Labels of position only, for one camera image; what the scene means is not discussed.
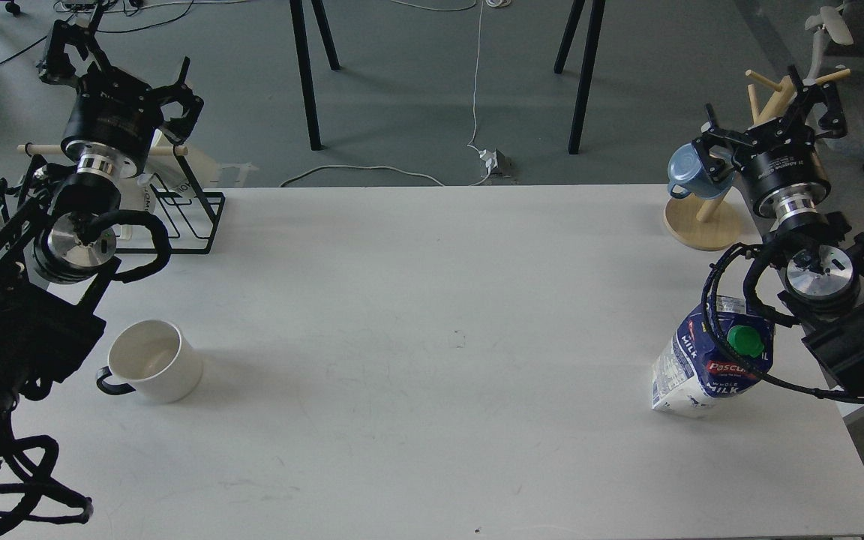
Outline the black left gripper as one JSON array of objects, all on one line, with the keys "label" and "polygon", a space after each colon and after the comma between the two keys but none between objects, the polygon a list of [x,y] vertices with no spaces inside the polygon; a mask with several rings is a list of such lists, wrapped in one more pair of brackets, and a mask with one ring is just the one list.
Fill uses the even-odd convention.
[{"label": "black left gripper", "polygon": [[[144,167],[155,130],[172,144],[182,145],[191,136],[205,101],[186,81],[189,57],[183,58],[175,82],[159,88],[111,68],[95,37],[99,26],[99,19],[85,26],[57,19],[38,62],[38,79],[49,85],[76,85],[76,102],[61,140],[66,157],[78,158],[87,143],[99,144],[123,154],[135,167]],[[68,46],[81,59],[93,58],[94,64],[81,78],[66,52]],[[164,107],[171,104],[178,104],[181,113],[165,118]]]}]

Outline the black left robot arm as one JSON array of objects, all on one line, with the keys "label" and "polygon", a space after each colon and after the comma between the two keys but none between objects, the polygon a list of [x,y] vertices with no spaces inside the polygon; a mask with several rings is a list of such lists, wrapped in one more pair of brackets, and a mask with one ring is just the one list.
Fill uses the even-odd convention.
[{"label": "black left robot arm", "polygon": [[188,59],[161,88],[110,64],[96,40],[104,11],[96,4],[87,24],[59,19],[46,37],[39,79],[76,90],[59,144],[70,164],[34,156],[0,229],[0,536],[35,521],[43,499],[76,510],[44,522],[92,516],[91,499],[54,479],[58,442],[15,436],[13,413],[82,366],[105,332],[94,311],[113,281],[145,279],[170,260],[164,222],[123,208],[120,185],[143,172],[155,133],[181,145],[203,108],[185,82]]}]

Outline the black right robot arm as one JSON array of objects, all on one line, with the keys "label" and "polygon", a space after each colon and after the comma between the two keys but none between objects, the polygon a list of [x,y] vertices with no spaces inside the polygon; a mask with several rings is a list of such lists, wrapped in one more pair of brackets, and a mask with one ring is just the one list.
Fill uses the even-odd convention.
[{"label": "black right robot arm", "polygon": [[[830,182],[814,143],[840,138],[847,122],[833,76],[803,79],[795,66],[774,86],[784,100],[776,113],[758,112],[744,132],[720,127],[712,106],[700,136],[686,145],[690,172],[713,187],[740,178],[747,206],[774,226],[759,244],[737,243],[711,266],[700,294],[700,314],[711,341],[753,377],[819,399],[864,406],[864,232],[841,243],[850,226],[839,212],[818,211]],[[816,104],[825,106],[820,133],[807,124]],[[807,388],[768,375],[727,345],[714,297],[725,270],[739,256],[751,265],[742,283],[755,314],[783,327],[801,327],[803,345],[834,379],[836,390]]]}]

